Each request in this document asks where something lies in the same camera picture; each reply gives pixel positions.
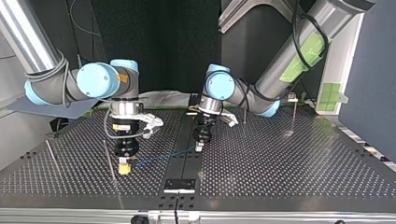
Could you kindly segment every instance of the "robotic arm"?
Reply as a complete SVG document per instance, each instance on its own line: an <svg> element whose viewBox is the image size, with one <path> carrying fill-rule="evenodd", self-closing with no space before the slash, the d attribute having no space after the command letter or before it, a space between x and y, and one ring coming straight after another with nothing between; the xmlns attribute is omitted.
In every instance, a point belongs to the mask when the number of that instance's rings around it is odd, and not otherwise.
<svg viewBox="0 0 396 224"><path fill-rule="evenodd" d="M114 152L120 160L120 173L129 174L130 162L139 150L135 138L150 138L163 126L161 119L144 114L143 104L138 101L137 63L113 60L110 64L89 63L71 71L69 62L52 46L26 0L0 0L0 31L26 71L25 93L34 104L68 107L74 101L112 98L105 131L117 139ZM107 130L108 116L112 117L115 136ZM137 133L140 121L147 126Z"/></svg>
<svg viewBox="0 0 396 224"><path fill-rule="evenodd" d="M337 34L354 16L369 10L377 0L318 0L297 26L293 13L293 34L271 61L254 85L234 79L230 69L210 65L206 74L203 97L196 117L193 137L197 150L210 141L211 121L223 101L238 105L258 116L272 117L287 95L288 86L303 72L311 69L326 52Z"/></svg>

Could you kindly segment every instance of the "metal table surface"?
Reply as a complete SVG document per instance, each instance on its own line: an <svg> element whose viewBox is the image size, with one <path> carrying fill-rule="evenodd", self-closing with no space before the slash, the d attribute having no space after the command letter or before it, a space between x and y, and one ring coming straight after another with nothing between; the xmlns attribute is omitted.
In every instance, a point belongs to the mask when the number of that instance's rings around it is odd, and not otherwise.
<svg viewBox="0 0 396 224"><path fill-rule="evenodd" d="M230 111L241 120L242 110ZM105 112L97 112L50 141L56 160L43 143L0 171L0 208L396 214L396 174L325 118L297 111L294 122L287 107L232 128L219 121L203 153L164 157L116 182L103 148ZM139 158L193 146L192 117L149 112L164 126L140 139ZM195 193L164 194L169 178L196 179Z"/></svg>

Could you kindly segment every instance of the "silver cylinder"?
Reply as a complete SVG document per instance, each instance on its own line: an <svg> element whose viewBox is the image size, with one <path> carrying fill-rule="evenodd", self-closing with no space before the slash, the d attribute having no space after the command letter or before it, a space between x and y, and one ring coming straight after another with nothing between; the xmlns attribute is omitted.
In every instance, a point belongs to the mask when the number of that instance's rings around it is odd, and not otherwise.
<svg viewBox="0 0 396 224"><path fill-rule="evenodd" d="M332 39L355 15L362 12L364 10L353 7L342 0L319 0L308 14L316 19L321 29ZM296 31L299 36L300 46L305 43L311 34L317 32L317 29L309 20L302 20ZM292 38L289 37L288 41L260 76L256 83L257 90L269 98L281 95L290 83L279 79L295 57L297 57L297 51ZM263 109L268 108L272 103L267 101L260 102Z"/></svg>
<svg viewBox="0 0 396 224"><path fill-rule="evenodd" d="M201 96L201 103L199 109L208 114L218 114L221 108L221 101L210 97Z"/></svg>
<svg viewBox="0 0 396 224"><path fill-rule="evenodd" d="M113 115L129 116L143 112L141 102L118 101L111 103L110 108Z"/></svg>
<svg viewBox="0 0 396 224"><path fill-rule="evenodd" d="M60 55L52 46L27 0L0 0L0 31L26 73L54 68Z"/></svg>

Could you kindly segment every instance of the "white wall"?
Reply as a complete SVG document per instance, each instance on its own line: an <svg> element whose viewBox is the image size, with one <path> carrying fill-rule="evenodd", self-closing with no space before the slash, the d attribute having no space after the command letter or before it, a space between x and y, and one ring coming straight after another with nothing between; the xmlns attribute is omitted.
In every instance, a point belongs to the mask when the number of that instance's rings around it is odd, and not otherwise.
<svg viewBox="0 0 396 224"><path fill-rule="evenodd" d="M0 170L40 144L50 131L50 117L13 113L4 109L4 106L23 95L23 74L20 62L0 34Z"/></svg>

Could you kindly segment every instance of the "green tape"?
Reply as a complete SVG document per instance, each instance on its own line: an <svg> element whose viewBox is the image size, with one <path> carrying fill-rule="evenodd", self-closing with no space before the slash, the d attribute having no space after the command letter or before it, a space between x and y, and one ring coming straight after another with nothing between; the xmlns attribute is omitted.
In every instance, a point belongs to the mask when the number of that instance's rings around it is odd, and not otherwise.
<svg viewBox="0 0 396 224"><path fill-rule="evenodd" d="M322 93L319 97L318 111L333 112L340 100L341 84L323 83Z"/></svg>
<svg viewBox="0 0 396 224"><path fill-rule="evenodd" d="M324 41L321 35L312 33L301 46L301 53L303 54L305 60L309 65L314 66L320 59L319 54L324 49ZM296 55L286 68L285 72L282 74L279 80L284 82L292 82L296 79L302 72L308 71L300 57Z"/></svg>

